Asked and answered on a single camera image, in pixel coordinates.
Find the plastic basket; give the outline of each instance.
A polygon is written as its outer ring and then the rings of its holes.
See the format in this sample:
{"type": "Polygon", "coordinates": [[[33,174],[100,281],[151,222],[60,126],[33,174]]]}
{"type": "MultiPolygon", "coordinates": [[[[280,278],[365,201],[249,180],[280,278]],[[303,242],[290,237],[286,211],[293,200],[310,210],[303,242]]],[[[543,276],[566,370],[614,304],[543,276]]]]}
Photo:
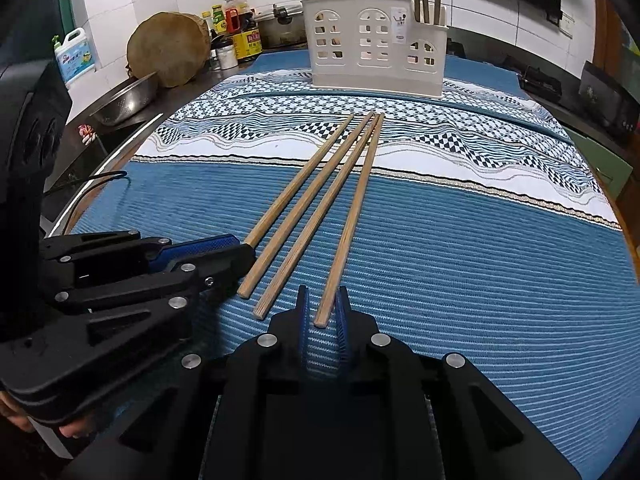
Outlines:
{"type": "MultiPolygon", "coordinates": [[[[440,23],[418,23],[413,0],[303,0],[313,86],[441,97],[440,23]]],[[[433,19],[433,3],[430,16],[433,19]]]]}

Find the cabinet door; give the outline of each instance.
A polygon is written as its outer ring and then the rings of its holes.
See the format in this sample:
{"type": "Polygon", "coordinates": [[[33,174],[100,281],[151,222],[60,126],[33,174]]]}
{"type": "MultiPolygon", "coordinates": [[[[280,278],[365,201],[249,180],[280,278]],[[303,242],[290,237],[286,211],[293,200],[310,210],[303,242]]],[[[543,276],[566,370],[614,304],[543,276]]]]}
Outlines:
{"type": "Polygon", "coordinates": [[[580,151],[591,167],[598,172],[598,176],[605,186],[607,186],[607,191],[609,191],[610,196],[616,199],[622,191],[622,188],[625,187],[626,181],[633,171],[633,168],[595,140],[579,134],[566,126],[564,129],[572,138],[578,151],[580,151]]]}

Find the power outlet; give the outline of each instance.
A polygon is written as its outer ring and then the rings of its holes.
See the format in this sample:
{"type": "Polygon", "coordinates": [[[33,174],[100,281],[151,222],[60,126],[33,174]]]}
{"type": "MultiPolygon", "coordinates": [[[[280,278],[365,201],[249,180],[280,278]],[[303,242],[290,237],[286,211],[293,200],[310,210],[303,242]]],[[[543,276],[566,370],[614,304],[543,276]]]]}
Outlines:
{"type": "Polygon", "coordinates": [[[574,23],[574,19],[563,12],[562,20],[558,23],[558,27],[565,35],[572,38],[574,36],[574,23]]]}

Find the black cable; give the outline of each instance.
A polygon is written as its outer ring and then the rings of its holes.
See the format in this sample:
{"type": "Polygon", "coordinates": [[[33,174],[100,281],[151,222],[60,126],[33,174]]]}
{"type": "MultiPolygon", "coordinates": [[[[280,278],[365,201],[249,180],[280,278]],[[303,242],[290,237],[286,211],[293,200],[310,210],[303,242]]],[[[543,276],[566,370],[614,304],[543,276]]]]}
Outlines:
{"type": "MultiPolygon", "coordinates": [[[[106,184],[108,182],[111,182],[112,180],[120,180],[121,178],[125,178],[127,176],[127,172],[126,171],[110,171],[108,173],[117,173],[116,175],[112,175],[109,178],[106,178],[105,180],[98,182],[97,184],[93,184],[89,189],[84,190],[80,196],[78,197],[78,199],[76,200],[76,203],[73,205],[73,207],[71,208],[71,211],[69,211],[68,216],[66,217],[66,222],[65,222],[65,226],[62,229],[62,234],[66,234],[66,229],[69,227],[69,222],[71,222],[71,217],[74,214],[74,211],[76,210],[76,207],[78,207],[78,204],[82,202],[82,199],[87,195],[87,193],[91,192],[92,190],[94,190],[97,187],[102,186],[102,184],[106,184]]],[[[106,176],[107,173],[103,173],[100,175],[94,175],[93,178],[99,178],[101,176],[106,176]]]]}
{"type": "Polygon", "coordinates": [[[101,178],[103,176],[115,176],[119,175],[120,178],[127,176],[127,172],[124,170],[119,171],[105,171],[104,173],[98,173],[95,175],[91,175],[85,178],[76,178],[75,180],[70,180],[69,182],[65,182],[64,184],[60,184],[59,186],[52,187],[48,191],[46,191],[42,197],[45,198],[52,193],[60,191],[61,189],[65,189],[66,187],[74,186],[75,184],[82,184],[83,182],[89,182],[90,180],[95,180],[96,178],[101,178]]]}

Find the human hand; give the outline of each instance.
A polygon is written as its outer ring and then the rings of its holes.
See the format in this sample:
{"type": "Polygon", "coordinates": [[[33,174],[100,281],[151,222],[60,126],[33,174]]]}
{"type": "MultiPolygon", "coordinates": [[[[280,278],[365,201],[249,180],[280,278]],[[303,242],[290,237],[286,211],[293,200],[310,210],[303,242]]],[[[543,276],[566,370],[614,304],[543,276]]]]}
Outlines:
{"type": "MultiPolygon", "coordinates": [[[[27,418],[27,414],[7,392],[0,392],[0,415],[4,416],[10,423],[27,433],[34,431],[33,425],[27,418]]],[[[80,438],[93,433],[95,421],[93,413],[89,413],[78,420],[60,426],[58,428],[62,436],[67,438],[80,438]]]]}

